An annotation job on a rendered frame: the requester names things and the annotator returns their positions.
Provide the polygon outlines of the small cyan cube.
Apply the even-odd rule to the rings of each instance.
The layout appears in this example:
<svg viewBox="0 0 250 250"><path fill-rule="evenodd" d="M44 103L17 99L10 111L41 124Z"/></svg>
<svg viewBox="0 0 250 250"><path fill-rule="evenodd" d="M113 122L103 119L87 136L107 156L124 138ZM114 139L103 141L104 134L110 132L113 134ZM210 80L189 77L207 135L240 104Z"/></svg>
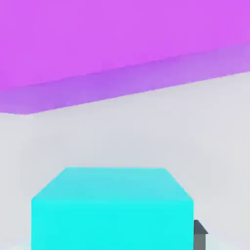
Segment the small cyan cube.
<svg viewBox="0 0 250 250"><path fill-rule="evenodd" d="M31 250L193 250L193 208L165 168L68 167L31 201Z"/></svg>

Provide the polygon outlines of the large purple box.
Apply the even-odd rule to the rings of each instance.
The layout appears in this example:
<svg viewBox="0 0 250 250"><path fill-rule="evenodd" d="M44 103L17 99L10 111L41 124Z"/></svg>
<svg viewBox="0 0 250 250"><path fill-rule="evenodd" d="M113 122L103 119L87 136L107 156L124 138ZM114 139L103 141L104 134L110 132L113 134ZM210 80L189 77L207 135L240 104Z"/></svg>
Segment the large purple box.
<svg viewBox="0 0 250 250"><path fill-rule="evenodd" d="M0 0L0 113L250 71L250 0Z"/></svg>

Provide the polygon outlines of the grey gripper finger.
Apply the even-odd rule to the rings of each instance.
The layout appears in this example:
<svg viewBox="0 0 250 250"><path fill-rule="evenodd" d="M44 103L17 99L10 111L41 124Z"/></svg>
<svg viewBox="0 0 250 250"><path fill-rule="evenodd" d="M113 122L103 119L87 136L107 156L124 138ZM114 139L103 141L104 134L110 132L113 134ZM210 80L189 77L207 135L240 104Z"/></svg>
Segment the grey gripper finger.
<svg viewBox="0 0 250 250"><path fill-rule="evenodd" d="M207 230L199 220L194 220L193 250L206 250Z"/></svg>

